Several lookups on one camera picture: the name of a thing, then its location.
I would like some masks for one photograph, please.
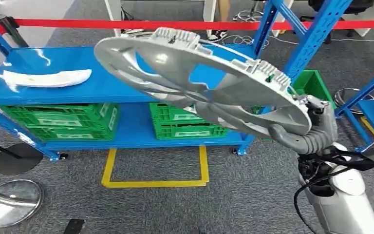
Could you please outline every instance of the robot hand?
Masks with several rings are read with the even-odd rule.
[[[300,136],[288,133],[279,124],[272,124],[268,128],[269,134],[274,140],[301,155],[320,152],[337,140],[337,125],[330,103],[318,102],[318,99],[313,96],[309,96],[309,101],[307,106],[312,128],[308,134]]]

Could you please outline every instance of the sneaker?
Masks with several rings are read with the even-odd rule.
[[[217,42],[227,37],[227,34],[227,30],[213,30],[213,32],[211,32],[211,35],[207,39],[211,42]]]

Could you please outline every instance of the round metal base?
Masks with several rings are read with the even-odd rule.
[[[14,180],[0,186],[0,193],[10,198],[27,199],[27,205],[0,204],[0,228],[18,224],[32,215],[40,208],[44,192],[41,187],[30,180]]]
[[[41,152],[26,143],[12,145],[7,150],[21,156],[22,159],[0,152],[0,174],[6,176],[25,173],[38,165],[43,158]]]
[[[353,96],[355,96],[360,90],[354,88],[346,88],[338,90],[333,99],[337,106],[343,106],[347,101],[349,101]],[[363,100],[374,100],[374,97],[370,94],[366,95]],[[353,106],[350,108],[351,112],[354,114],[362,115],[361,109],[359,107]]]

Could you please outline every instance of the green plastic crate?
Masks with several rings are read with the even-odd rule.
[[[150,112],[153,121],[183,121],[197,123],[204,121],[202,118],[175,106],[167,105],[162,102],[150,102]]]
[[[0,106],[25,127],[58,126],[106,130],[116,103]]]
[[[208,122],[164,122],[154,124],[154,130],[158,140],[224,137],[228,133],[227,128]]]
[[[327,100],[331,103],[333,109],[336,109],[332,96],[317,70],[303,71],[293,84],[293,88],[299,95],[310,94],[319,99]]]
[[[114,131],[100,131],[83,128],[31,127],[28,128],[37,138],[47,140],[113,140]]]

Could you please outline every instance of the yellow floor tape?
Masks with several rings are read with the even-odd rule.
[[[107,188],[162,188],[162,187],[198,187],[209,182],[207,151],[205,146],[199,146],[200,180],[167,180],[167,181],[110,181],[114,167],[117,149],[110,149],[101,184]]]
[[[365,126],[369,129],[369,131],[371,131],[371,133],[374,135],[374,128],[372,127],[372,125],[368,122],[368,120],[366,119],[366,117],[362,116],[360,118],[360,121],[362,121],[363,124],[365,124]]]

